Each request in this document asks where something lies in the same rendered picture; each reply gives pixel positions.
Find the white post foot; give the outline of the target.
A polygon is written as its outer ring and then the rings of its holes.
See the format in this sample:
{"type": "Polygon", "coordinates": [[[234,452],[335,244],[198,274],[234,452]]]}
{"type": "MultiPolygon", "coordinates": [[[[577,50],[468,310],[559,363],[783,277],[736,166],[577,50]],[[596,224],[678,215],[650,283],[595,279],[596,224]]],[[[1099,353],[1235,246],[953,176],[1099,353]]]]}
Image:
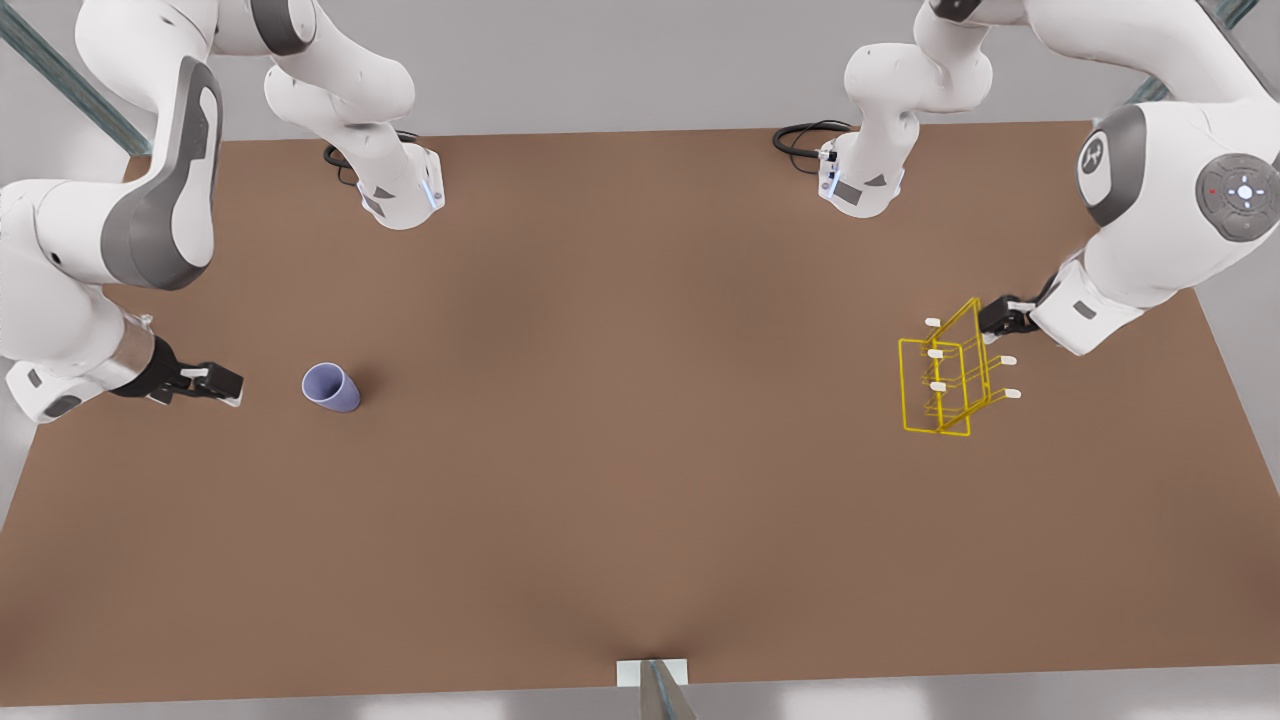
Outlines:
{"type": "MultiPolygon", "coordinates": [[[[640,687],[644,664],[646,664],[646,660],[640,659],[617,661],[616,685],[620,688],[640,687]]],[[[689,684],[689,661],[686,659],[662,659],[659,664],[667,667],[676,684],[689,684]]]]}

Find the purple cup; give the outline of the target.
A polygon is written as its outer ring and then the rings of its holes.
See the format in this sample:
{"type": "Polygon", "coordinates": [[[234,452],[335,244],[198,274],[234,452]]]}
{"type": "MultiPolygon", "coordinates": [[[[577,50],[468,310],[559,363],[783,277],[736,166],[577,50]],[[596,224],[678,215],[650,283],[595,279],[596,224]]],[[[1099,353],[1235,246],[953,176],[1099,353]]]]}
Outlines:
{"type": "Polygon", "coordinates": [[[301,389],[308,401],[334,413],[352,413],[361,404],[353,379],[334,363],[311,366],[303,374],[301,389]]]}

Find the silver frame post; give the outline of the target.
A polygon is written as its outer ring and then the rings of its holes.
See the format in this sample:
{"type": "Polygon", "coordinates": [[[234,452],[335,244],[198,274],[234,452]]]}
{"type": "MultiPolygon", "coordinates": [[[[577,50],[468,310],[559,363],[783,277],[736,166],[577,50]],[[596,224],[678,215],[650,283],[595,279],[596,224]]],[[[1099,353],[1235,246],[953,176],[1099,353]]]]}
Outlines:
{"type": "Polygon", "coordinates": [[[640,662],[640,720],[698,720],[666,661],[640,662]]]}
{"type": "Polygon", "coordinates": [[[1148,0],[1129,40],[1123,65],[1162,81],[1176,100],[1271,99],[1265,83],[1198,0],[1148,0]]]}
{"type": "Polygon", "coordinates": [[[0,40],[131,158],[151,154],[150,141],[122,115],[9,0],[0,0],[0,40]]]}

